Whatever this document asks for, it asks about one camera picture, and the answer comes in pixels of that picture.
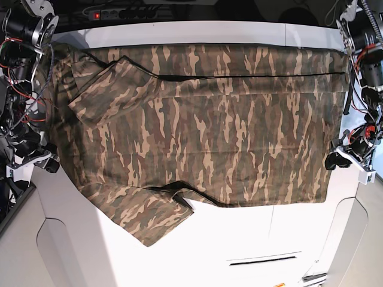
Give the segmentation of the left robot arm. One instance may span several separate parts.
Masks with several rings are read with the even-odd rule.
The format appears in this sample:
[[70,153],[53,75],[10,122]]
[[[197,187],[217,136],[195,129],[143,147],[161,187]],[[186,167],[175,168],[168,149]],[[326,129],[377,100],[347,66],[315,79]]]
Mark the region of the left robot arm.
[[344,114],[358,99],[365,122],[332,142],[325,167],[334,170],[355,164],[371,173],[382,141],[382,13],[373,11],[367,1],[345,1],[336,23],[351,65]]

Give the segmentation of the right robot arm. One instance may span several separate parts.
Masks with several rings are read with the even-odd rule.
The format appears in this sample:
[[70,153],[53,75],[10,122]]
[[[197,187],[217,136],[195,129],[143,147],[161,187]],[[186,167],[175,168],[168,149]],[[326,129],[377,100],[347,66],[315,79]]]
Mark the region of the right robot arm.
[[[50,173],[59,169],[57,148],[41,143],[41,135],[29,123],[32,108],[41,98],[53,75],[49,68],[44,83],[34,87],[34,77],[46,51],[54,62],[51,39],[58,24],[50,1],[18,1],[5,13],[1,43],[1,137],[13,149],[9,169],[16,171],[31,165]],[[21,158],[20,164],[15,158]]]

